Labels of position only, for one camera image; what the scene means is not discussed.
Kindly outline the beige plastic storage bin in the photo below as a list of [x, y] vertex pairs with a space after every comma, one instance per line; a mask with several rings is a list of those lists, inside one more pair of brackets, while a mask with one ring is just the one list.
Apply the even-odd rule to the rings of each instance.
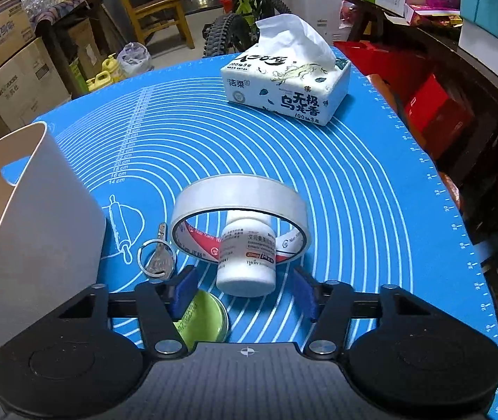
[[105, 233], [45, 122], [0, 139], [0, 346], [96, 282]]

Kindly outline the green round tin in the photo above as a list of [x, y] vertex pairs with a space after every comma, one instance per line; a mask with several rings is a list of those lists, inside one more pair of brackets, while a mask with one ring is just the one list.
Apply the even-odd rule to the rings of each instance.
[[201, 289], [174, 325], [189, 351], [199, 342], [224, 342], [230, 327], [223, 303], [212, 293]]

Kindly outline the white medicine bottle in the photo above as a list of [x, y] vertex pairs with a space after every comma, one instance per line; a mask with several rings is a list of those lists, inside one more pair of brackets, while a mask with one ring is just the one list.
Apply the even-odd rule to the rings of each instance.
[[219, 237], [216, 285], [226, 295], [264, 297], [275, 289], [276, 234], [269, 215], [228, 210]]

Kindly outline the blue silicone baking mat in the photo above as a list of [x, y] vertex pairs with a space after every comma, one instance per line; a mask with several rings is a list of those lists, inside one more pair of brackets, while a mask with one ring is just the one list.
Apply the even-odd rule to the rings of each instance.
[[180, 190], [209, 175], [256, 174], [305, 199], [313, 242], [304, 266], [359, 291], [401, 285], [498, 338], [490, 292], [460, 213], [429, 156], [358, 72], [319, 127], [228, 103], [224, 58], [179, 64], [74, 100], [44, 116], [76, 174], [119, 210], [100, 279], [142, 282], [122, 257], [171, 217]]

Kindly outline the white tape roll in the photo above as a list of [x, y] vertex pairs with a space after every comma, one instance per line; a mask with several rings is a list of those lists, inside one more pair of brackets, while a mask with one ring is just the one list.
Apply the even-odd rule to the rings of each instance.
[[170, 234], [175, 247], [205, 262], [218, 261], [219, 238], [192, 225], [201, 214], [218, 211], [258, 212], [289, 224], [292, 229], [276, 237], [275, 261], [290, 262], [310, 247], [308, 207], [293, 188], [258, 175], [214, 175], [202, 178], [177, 196]]

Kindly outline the white tissue pack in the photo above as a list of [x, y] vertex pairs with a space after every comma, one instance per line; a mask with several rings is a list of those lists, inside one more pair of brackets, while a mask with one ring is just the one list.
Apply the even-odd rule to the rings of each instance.
[[350, 61], [295, 14], [257, 28], [258, 42], [220, 70], [228, 101], [327, 125], [349, 91]]

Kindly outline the yellow oil jug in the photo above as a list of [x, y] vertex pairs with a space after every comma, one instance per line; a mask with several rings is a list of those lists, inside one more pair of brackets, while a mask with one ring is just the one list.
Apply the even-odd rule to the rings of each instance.
[[124, 71], [120, 66], [115, 54], [110, 54], [102, 61], [102, 70], [95, 77], [86, 81], [89, 93], [105, 88], [112, 84], [118, 84], [125, 79]]

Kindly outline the white plastic bag on floor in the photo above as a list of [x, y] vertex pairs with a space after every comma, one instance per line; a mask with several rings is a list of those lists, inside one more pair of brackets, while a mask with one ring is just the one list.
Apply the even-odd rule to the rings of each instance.
[[117, 61], [127, 78], [142, 75], [153, 69], [148, 49], [137, 42], [126, 44], [117, 55]]

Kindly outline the large stacked cardboard box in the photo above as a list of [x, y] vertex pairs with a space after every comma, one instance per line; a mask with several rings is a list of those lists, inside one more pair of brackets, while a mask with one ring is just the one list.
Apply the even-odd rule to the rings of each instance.
[[42, 39], [0, 67], [0, 139], [70, 101]]

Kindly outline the wooden chair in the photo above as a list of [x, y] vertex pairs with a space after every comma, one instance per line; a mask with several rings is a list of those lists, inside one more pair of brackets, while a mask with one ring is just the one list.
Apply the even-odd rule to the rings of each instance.
[[137, 42], [147, 44], [156, 32], [176, 27], [188, 48], [195, 48], [182, 0], [152, 0], [138, 7], [133, 7], [129, 0], [120, 0], [120, 2], [132, 25]]

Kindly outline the green children's bicycle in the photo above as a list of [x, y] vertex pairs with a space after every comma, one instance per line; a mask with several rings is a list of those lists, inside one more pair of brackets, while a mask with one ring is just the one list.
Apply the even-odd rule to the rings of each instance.
[[257, 21], [292, 11], [283, 0], [220, 0], [224, 13], [202, 31], [203, 57], [244, 52], [259, 37]]

